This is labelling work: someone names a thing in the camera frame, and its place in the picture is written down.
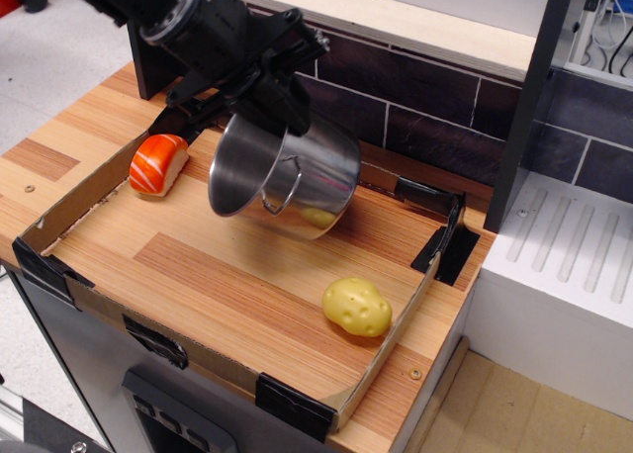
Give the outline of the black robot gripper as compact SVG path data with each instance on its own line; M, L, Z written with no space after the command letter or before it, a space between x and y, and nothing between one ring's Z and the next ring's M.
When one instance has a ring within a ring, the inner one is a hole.
M310 129L311 97L294 73L328 40L299 9L256 17L241 0L139 0L139 34L187 70L150 135L197 137L228 118L224 102L275 136ZM215 97L196 97L209 89Z

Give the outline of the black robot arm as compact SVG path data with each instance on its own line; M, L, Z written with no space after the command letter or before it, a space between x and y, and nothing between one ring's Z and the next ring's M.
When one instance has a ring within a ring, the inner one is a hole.
M289 9L256 16L241 0L84 0L185 67L150 127L192 140L227 111L273 134L310 128L311 98L296 71L328 40Z

